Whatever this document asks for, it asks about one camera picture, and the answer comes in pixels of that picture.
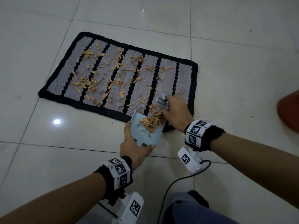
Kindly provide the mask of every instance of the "person's right arm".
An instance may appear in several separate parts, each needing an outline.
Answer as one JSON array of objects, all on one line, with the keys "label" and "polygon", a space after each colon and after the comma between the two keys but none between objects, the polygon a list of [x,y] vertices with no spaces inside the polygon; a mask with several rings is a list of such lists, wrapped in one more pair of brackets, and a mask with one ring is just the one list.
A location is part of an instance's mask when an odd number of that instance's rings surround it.
[{"label": "person's right arm", "polygon": [[[178,96],[166,96],[170,111],[162,113],[184,133],[193,121],[185,101]],[[211,150],[255,181],[299,209],[299,157],[282,150],[223,133],[212,140]]]}]

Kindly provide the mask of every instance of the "black sock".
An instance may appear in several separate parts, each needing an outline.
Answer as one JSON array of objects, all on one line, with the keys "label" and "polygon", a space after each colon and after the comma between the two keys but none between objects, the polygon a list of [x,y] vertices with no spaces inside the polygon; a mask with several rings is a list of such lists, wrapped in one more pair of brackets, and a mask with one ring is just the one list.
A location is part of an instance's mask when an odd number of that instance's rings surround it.
[{"label": "black sock", "polygon": [[188,194],[192,196],[201,206],[209,208],[209,203],[198,192],[191,190]]}]

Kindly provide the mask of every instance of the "gray woven mat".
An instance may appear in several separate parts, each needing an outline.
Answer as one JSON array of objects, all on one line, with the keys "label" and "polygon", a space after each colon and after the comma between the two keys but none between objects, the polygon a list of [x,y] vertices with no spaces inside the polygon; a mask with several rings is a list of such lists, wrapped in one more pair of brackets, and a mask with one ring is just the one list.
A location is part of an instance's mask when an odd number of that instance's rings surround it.
[{"label": "gray woven mat", "polygon": [[155,111],[161,110],[155,97],[162,93],[179,94],[193,114],[197,71],[190,60],[81,32],[39,96],[128,121],[135,110],[152,115],[152,104],[157,105]]}]

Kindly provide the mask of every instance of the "person's left hand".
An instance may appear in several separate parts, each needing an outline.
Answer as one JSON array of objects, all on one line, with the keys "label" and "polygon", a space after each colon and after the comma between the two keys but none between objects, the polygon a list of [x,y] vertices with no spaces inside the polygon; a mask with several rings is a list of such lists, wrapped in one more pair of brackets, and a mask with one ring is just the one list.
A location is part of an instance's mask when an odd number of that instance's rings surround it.
[{"label": "person's left hand", "polygon": [[145,159],[147,155],[154,149],[154,145],[148,145],[147,147],[137,146],[135,139],[132,136],[130,130],[131,122],[127,122],[124,128],[125,139],[121,143],[120,156],[128,156],[132,160],[132,170],[135,170]]}]

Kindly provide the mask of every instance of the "person's left arm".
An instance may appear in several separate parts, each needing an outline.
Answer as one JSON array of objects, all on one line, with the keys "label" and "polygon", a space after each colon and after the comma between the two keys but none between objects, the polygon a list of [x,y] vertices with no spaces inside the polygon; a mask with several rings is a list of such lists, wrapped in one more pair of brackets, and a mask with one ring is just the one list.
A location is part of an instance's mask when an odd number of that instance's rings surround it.
[{"label": "person's left arm", "polygon": [[[130,122],[124,129],[125,140],[121,143],[120,156],[132,160],[136,169],[153,150],[153,146],[139,147],[130,131]],[[42,195],[0,218],[0,224],[9,223],[76,223],[106,193],[106,182],[100,173],[87,177]]]}]

